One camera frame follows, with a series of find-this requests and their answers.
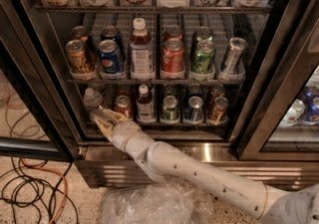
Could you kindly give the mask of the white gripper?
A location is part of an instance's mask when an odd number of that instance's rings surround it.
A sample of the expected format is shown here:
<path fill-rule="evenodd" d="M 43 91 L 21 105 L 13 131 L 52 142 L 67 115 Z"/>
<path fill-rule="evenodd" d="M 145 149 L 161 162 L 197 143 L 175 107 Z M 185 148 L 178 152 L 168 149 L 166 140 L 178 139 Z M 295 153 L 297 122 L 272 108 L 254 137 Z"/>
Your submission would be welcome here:
<path fill-rule="evenodd" d="M 127 120 L 124 114 L 109 109 L 102 109 L 102 113 L 107 121 L 97 116 L 94 116 L 93 120 L 104 137 L 134 160 L 143 159 L 150 145 L 155 141 L 142 131 L 134 121 Z M 114 127 L 108 121 L 120 123 Z"/>

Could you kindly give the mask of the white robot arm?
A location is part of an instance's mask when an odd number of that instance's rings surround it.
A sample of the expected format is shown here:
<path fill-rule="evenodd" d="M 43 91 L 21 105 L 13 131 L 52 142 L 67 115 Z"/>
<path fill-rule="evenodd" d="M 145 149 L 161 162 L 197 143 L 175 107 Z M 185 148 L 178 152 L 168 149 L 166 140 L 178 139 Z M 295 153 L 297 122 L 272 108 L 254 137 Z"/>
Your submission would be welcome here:
<path fill-rule="evenodd" d="M 262 224 L 319 224 L 319 185 L 297 192 L 276 189 L 202 163 L 176 147 L 155 141 L 119 112 L 99 108 L 91 119 L 117 149 L 153 181 L 167 175 L 192 182 Z"/>

